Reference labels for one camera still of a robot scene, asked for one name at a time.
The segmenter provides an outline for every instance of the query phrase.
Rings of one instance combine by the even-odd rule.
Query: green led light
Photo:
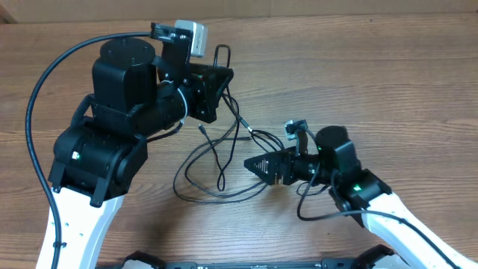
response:
[[[80,159],[80,153],[78,153],[78,152],[73,152],[73,154],[72,154],[72,159],[73,159],[73,160],[79,160],[79,159]]]

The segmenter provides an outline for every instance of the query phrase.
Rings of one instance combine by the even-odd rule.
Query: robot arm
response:
[[[421,223],[388,185],[369,170],[361,168],[355,147],[344,127],[329,126],[313,135],[306,121],[301,120],[289,122],[285,132],[289,140],[296,140],[296,146],[247,159],[244,166],[269,185],[291,185],[299,179],[309,181],[309,186],[331,185],[329,194],[341,212],[329,217],[351,215],[359,225],[390,244],[407,267],[452,268],[455,264],[460,268],[478,268],[477,263],[456,252]],[[318,155],[307,153],[307,133],[314,138]],[[319,220],[327,217],[301,218]],[[359,257],[355,268],[371,268],[370,265],[391,254],[379,248],[378,253],[372,251]]]
[[[187,116],[206,123],[217,118],[218,102],[234,73],[217,63],[190,63],[191,56],[204,55],[207,28],[181,20],[175,27],[151,27],[149,37],[163,42],[161,56],[145,40],[130,38],[147,32],[99,37],[65,52],[39,81],[41,86],[76,49],[111,37],[93,65],[94,94],[84,98],[55,142],[48,180],[61,223],[50,208],[37,268],[56,268],[58,249],[58,268],[94,268],[131,180],[148,158],[147,142],[177,132]],[[85,115],[89,107],[92,117]],[[178,121],[173,132],[147,138]]]
[[[369,204],[366,208],[368,211],[380,211],[406,219],[460,268],[478,268],[476,262],[465,258],[421,223],[395,193],[380,194]],[[366,229],[392,246],[411,268],[451,268],[419,234],[402,223],[375,214],[363,214],[361,219]]]

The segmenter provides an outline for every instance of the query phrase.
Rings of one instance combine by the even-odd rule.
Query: cable connector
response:
[[[240,119],[240,123],[242,123],[244,128],[246,128],[250,133],[252,133],[252,128],[249,125],[249,123],[247,123],[247,121],[243,117],[239,117],[239,119]]]
[[[206,136],[208,135],[208,134],[206,133],[206,129],[204,128],[204,126],[203,126],[202,124],[199,124],[199,125],[197,126],[197,128],[199,128],[199,130],[201,131],[201,133],[202,133],[203,135],[206,135]]]

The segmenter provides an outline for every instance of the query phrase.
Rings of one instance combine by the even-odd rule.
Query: wooden table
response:
[[[252,127],[283,137],[289,119],[307,119],[315,131],[346,126],[363,167],[385,180],[443,240],[478,261],[478,15],[202,22],[209,27],[208,56],[194,60],[210,63],[218,43],[232,47],[231,89]],[[48,204],[24,134],[25,107],[40,74],[82,40],[148,30],[147,21],[0,25],[0,267],[33,268],[46,229]],[[161,44],[151,43],[159,53]],[[93,91],[90,69],[98,56],[99,44],[75,53],[38,96],[34,144],[46,174],[56,137]],[[220,136],[232,120],[221,103],[218,121],[206,126],[209,135]],[[172,180],[192,148],[205,141],[197,123],[188,119],[178,135],[149,146],[149,160],[111,224],[100,263],[121,261],[135,250],[167,261],[296,261],[357,256],[382,243],[350,217],[297,219],[297,185],[268,188],[239,204],[182,202]],[[229,147],[218,148],[222,161]],[[240,142],[227,188],[258,181],[242,163],[259,154],[254,143]],[[200,160],[191,174],[214,189],[213,156]],[[337,211],[327,194],[306,204],[309,216]]]

